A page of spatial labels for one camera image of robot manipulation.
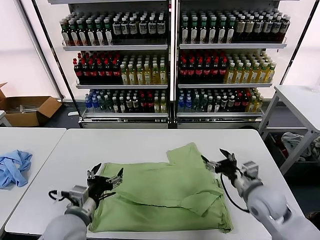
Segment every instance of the shelf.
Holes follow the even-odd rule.
[[[204,43],[180,44],[180,49],[284,49],[286,43]]]
[[[178,112],[178,118],[261,118],[262,112]]]
[[[55,4],[95,4],[95,3],[118,3],[118,2],[165,2],[166,0],[48,0]]]
[[[77,89],[167,89],[168,85],[81,85],[75,86]]]
[[[208,83],[208,84],[178,84],[180,89],[215,89],[215,88],[268,88],[272,83],[237,83],[237,84],[224,84],[224,83]]]
[[[168,113],[113,113],[113,112],[86,112],[82,116],[83,118],[104,118],[104,119],[139,119],[139,118],[149,118],[149,119],[160,119],[167,118]]]

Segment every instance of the white wall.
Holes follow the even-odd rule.
[[[0,1],[0,82],[7,97],[58,97],[29,38],[13,0]]]

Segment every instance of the clothing pile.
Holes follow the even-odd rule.
[[[99,204],[92,232],[166,232],[233,228],[221,183],[194,143],[167,152],[169,163],[106,163],[101,176],[123,168],[123,182]]]

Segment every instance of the bottle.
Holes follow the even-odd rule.
[[[246,26],[245,16],[241,16],[236,23],[235,41],[242,42],[244,40],[244,31]]]
[[[214,112],[217,113],[220,108],[221,96],[216,96],[215,104],[214,104]]]
[[[197,41],[197,35],[198,35],[197,21],[198,21],[198,18],[196,16],[193,16],[192,17],[191,33],[190,33],[190,43],[191,44],[195,44]]]
[[[199,59],[197,66],[195,67],[195,77],[197,79],[201,79],[203,77],[203,60],[202,58]]]
[[[201,17],[201,27],[200,27],[200,44],[204,44],[207,40],[207,17]]]
[[[73,20],[69,20],[69,26],[71,31],[71,37],[75,46],[81,46],[80,37],[77,34],[75,22]]]
[[[281,23],[281,27],[280,27],[278,38],[277,38],[278,43],[283,42],[289,26],[290,26],[290,16],[286,16]]]
[[[270,37],[271,28],[273,26],[273,17],[269,16],[269,18],[265,21],[263,28],[262,28],[262,41],[268,42]]]
[[[259,16],[258,20],[254,23],[253,28],[253,40],[260,41],[261,40],[261,32],[264,25],[264,16]]]
[[[267,72],[263,82],[266,84],[271,83],[274,75],[275,75],[275,68],[276,68],[277,64],[275,62],[271,63],[271,67],[270,70]]]
[[[254,104],[254,107],[252,109],[252,112],[260,112],[261,111],[263,100],[264,100],[264,97],[263,96],[259,96],[259,99],[255,101],[255,104]]]
[[[235,71],[235,63],[232,62],[232,63],[230,63],[229,69],[227,70],[227,72],[225,74],[225,78],[224,78],[224,83],[225,84],[231,84],[232,83],[232,79],[234,77],[234,71]]]
[[[245,64],[245,68],[242,71],[242,76],[240,79],[240,84],[248,84],[249,74],[250,74],[251,63],[247,62]]]
[[[220,27],[218,28],[218,44],[225,42],[226,20],[225,16],[221,17]]]
[[[113,45],[112,33],[111,33],[111,26],[109,18],[103,20],[104,22],[104,35],[105,35],[105,45]]]
[[[242,72],[243,72],[243,66],[244,66],[244,64],[242,62],[239,62],[237,69],[234,71],[234,74],[233,74],[233,78],[232,78],[233,84],[240,83],[240,79],[242,77]]]
[[[182,44],[187,44],[188,43],[188,17],[184,16],[182,18],[182,28],[181,28],[181,32],[182,32],[182,40],[181,43]]]
[[[281,16],[277,16],[276,20],[273,22],[272,29],[271,29],[271,42],[278,42],[278,37],[279,37],[279,31],[281,27]]]
[[[151,39],[157,38],[157,23],[155,22],[154,17],[149,18],[148,30]]]
[[[250,103],[249,103],[249,104],[246,106],[246,108],[245,108],[245,111],[246,111],[247,113],[251,113],[251,112],[253,111],[254,106],[255,106],[255,103],[256,103],[256,99],[257,99],[257,97],[254,96],[254,95],[251,97]]]
[[[199,104],[200,104],[200,99],[199,99],[199,95],[196,94],[195,95],[195,98],[193,100],[193,103],[192,103],[192,112],[197,112],[198,109],[199,109]]]
[[[262,64],[262,68],[258,72],[258,75],[257,75],[257,77],[255,79],[255,83],[256,84],[263,84],[264,83],[264,79],[265,79],[266,74],[267,74],[267,69],[268,69],[268,63],[264,62]]]
[[[259,70],[259,63],[256,62],[253,66],[253,69],[251,70],[251,72],[249,73],[249,77],[248,77],[248,81],[251,84],[255,84],[256,83],[256,78],[258,75],[258,70]]]
[[[235,21],[236,21],[235,16],[230,17],[229,27],[226,33],[226,42],[225,42],[226,44],[230,44],[233,41],[234,32],[235,32]]]
[[[91,46],[95,46],[96,45],[96,39],[98,39],[98,37],[96,37],[96,33],[93,29],[92,26],[92,20],[87,19],[86,21],[86,27],[87,27],[87,34],[90,40],[90,44]]]
[[[165,33],[166,33],[166,23],[164,22],[163,15],[159,16],[159,20],[156,22],[156,28],[157,28],[158,37],[160,39],[164,39]]]

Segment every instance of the open cardboard box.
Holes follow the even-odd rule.
[[[45,124],[61,107],[62,103],[51,96],[13,96],[6,97],[1,90],[5,83],[0,83],[0,110],[6,112],[5,118],[13,127],[37,127]],[[34,112],[10,113],[9,111],[24,106],[39,106]]]

